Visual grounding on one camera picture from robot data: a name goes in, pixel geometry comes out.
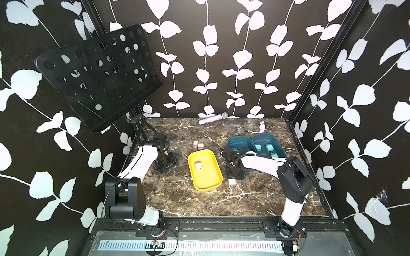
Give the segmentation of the yellow storage tray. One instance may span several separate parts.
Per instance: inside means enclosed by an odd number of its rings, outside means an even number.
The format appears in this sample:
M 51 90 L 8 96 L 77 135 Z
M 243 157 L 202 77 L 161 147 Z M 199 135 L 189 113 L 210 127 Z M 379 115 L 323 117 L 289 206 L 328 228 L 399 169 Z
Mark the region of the yellow storage tray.
M 196 170 L 194 163 L 202 162 L 202 170 Z M 213 151 L 209 149 L 191 153 L 188 164 L 195 188 L 200 192 L 209 192 L 217 189 L 223 182 L 223 175 Z

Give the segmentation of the teal storage tray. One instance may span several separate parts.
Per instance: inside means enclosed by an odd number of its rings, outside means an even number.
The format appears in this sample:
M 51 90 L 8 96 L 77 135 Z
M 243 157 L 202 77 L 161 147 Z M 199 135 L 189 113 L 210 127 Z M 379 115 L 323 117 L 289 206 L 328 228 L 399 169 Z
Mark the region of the teal storage tray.
M 287 155 L 276 137 L 271 133 L 260 133 L 252 137 L 252 142 L 258 154 L 270 158 L 287 158 Z
M 252 142 L 251 138 L 247 136 L 232 137 L 227 141 L 227 145 L 231 149 L 232 148 L 239 149 L 238 152 L 232 149 L 233 152 L 229 154 L 229 158 L 231 159 L 231 162 L 239 161 L 242 158 L 247 157 L 247 156 L 252 156 L 252 157 L 258 156 L 254 143 Z

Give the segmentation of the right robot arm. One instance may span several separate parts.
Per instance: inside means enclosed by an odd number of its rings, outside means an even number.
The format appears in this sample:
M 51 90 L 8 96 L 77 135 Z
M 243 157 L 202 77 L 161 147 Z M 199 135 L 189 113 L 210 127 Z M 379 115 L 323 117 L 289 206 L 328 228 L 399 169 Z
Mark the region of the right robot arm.
M 254 151 L 235 151 L 230 147 L 220 149 L 226 167 L 233 173 L 253 169 L 277 178 L 286 197 L 280 223 L 295 227 L 299 222 L 308 195 L 314 187 L 313 176 L 295 156 L 272 158 Z

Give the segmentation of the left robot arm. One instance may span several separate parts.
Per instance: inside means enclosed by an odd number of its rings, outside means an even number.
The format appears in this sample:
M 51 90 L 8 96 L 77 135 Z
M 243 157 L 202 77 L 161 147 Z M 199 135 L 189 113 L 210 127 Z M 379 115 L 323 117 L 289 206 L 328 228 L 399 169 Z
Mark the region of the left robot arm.
M 141 143 L 135 157 L 117 178 L 106 181 L 102 210 L 106 218 L 164 228 L 163 214 L 147 203 L 143 180 L 152 165 L 158 172 L 177 165 L 176 156 L 168 148 L 167 136 L 154 133 L 151 140 Z

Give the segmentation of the white rabbit pink figurine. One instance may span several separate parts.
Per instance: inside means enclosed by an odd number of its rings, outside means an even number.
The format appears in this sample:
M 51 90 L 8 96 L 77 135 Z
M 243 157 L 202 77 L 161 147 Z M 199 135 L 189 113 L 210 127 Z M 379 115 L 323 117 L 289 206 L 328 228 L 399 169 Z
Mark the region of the white rabbit pink figurine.
M 259 132 L 258 133 L 264 133 L 267 130 L 266 125 L 264 121 L 260 122 L 259 124 Z

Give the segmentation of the black tripod stand legs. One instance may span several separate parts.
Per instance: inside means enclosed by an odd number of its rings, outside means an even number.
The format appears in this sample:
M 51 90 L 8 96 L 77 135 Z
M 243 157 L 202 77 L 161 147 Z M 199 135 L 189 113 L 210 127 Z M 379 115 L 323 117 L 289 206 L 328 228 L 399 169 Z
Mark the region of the black tripod stand legs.
M 158 135 L 158 131 L 149 124 L 144 115 L 136 114 L 135 111 L 131 111 L 129 123 L 133 126 L 135 132 L 136 146 L 142 147 L 148 145 L 156 148 L 160 147 L 161 140 L 156 137 Z M 146 135 L 144 126 L 153 131 L 153 136 L 151 139 L 149 139 Z

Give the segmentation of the black perforated music stand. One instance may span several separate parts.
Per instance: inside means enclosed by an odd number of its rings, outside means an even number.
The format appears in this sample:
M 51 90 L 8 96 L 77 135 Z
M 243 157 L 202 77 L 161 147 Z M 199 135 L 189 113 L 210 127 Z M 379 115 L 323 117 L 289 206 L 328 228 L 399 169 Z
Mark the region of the black perforated music stand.
M 139 24 L 44 53 L 35 66 L 93 133 L 163 85 Z

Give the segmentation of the black front mounting rail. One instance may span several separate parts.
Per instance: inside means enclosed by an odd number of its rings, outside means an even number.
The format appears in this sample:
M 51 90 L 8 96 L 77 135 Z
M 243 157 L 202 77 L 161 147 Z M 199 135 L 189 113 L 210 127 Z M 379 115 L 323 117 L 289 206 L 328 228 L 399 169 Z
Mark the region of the black front mounting rail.
M 162 225 L 143 226 L 126 220 L 98 219 L 91 231 L 95 236 L 99 231 L 130 232 L 132 237 L 182 237 L 182 233 L 205 232 L 262 233 L 265 238 L 291 240 L 306 238 L 308 233 L 346 233 L 349 231 L 342 220 L 330 217 L 303 216 L 295 227 L 285 227 L 279 217 L 164 217 Z

